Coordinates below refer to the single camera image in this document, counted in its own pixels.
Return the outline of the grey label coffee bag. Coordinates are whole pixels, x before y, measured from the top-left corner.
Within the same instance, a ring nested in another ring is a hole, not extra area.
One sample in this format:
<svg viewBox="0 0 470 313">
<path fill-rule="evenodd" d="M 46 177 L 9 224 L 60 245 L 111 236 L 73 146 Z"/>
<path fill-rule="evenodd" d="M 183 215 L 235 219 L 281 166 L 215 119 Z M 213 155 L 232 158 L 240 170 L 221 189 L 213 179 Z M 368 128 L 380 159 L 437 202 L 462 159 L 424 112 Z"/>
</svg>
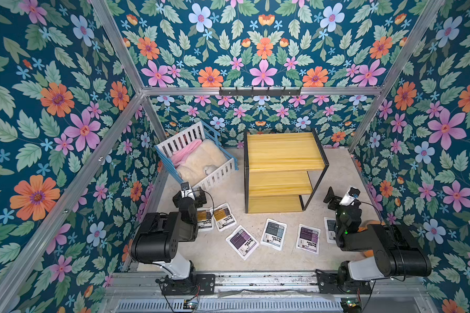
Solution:
<svg viewBox="0 0 470 313">
<path fill-rule="evenodd" d="M 287 231 L 287 224 L 267 219 L 263 228 L 260 244 L 282 251 Z"/>
<path fill-rule="evenodd" d="M 336 220 L 330 217 L 324 218 L 326 240 L 330 244 L 336 244 Z"/>
</svg>

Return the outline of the purple label coffee bag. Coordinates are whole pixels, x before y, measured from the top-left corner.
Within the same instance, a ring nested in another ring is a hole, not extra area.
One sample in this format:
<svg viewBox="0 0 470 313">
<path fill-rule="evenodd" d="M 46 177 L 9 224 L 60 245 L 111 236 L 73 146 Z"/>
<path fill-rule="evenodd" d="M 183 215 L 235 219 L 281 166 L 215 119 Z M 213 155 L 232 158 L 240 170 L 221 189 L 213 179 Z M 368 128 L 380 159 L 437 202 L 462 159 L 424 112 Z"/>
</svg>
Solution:
<svg viewBox="0 0 470 313">
<path fill-rule="evenodd" d="M 318 228 L 299 224 L 296 248 L 318 254 L 321 230 Z"/>
<path fill-rule="evenodd" d="M 225 241 L 243 260 L 247 260 L 260 245 L 242 225 L 239 225 Z"/>
</svg>

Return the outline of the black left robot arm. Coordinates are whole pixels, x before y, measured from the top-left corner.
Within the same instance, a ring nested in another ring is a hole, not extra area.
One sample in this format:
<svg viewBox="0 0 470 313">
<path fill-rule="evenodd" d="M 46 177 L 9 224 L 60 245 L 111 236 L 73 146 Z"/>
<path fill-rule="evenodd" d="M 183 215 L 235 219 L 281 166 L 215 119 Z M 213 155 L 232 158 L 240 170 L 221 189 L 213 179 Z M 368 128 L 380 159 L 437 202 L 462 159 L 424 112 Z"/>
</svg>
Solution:
<svg viewBox="0 0 470 313">
<path fill-rule="evenodd" d="M 145 215 L 129 254 L 136 262 L 157 266 L 172 280 L 193 282 L 195 266 L 179 253 L 179 244 L 197 239 L 197 212 L 207 203 L 206 192 L 182 183 L 173 203 L 177 211 Z"/>
</svg>

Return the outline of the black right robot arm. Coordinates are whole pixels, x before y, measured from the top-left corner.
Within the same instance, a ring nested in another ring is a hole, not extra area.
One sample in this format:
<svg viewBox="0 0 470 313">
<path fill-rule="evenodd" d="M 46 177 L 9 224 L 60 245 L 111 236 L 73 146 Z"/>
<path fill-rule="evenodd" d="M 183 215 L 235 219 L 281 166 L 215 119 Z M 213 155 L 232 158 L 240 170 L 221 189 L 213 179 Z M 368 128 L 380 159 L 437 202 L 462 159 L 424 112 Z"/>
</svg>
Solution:
<svg viewBox="0 0 470 313">
<path fill-rule="evenodd" d="M 329 188 L 324 202 L 335 212 L 334 239 L 343 252 L 372 252 L 358 261 L 342 262 L 338 282 L 381 280 L 401 276 L 427 277 L 431 261 L 405 225 L 362 224 L 359 189 L 351 188 L 344 197 Z"/>
</svg>

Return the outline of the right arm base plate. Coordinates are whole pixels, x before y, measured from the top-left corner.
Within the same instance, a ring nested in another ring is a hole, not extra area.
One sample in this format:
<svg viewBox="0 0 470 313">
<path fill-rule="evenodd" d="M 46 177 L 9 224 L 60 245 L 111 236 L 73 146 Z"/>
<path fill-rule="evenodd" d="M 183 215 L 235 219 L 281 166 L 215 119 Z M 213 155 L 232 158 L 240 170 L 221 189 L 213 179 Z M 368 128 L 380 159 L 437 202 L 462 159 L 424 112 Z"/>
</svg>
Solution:
<svg viewBox="0 0 470 313">
<path fill-rule="evenodd" d="M 353 280 L 344 273 L 315 270 L 320 293 L 342 295 L 368 295 L 372 292 L 369 281 Z"/>
</svg>

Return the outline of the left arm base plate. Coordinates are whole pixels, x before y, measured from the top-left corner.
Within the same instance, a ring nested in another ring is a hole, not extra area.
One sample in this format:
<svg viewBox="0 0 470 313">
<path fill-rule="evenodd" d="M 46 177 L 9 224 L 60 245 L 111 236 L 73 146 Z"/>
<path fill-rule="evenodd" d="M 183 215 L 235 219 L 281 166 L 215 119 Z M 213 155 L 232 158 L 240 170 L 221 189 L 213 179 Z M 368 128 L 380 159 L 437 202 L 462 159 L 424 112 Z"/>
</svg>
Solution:
<svg viewBox="0 0 470 313">
<path fill-rule="evenodd" d="M 195 274 L 181 280 L 167 277 L 159 285 L 165 296 L 205 296 L 214 294 L 215 279 L 214 274 Z"/>
</svg>

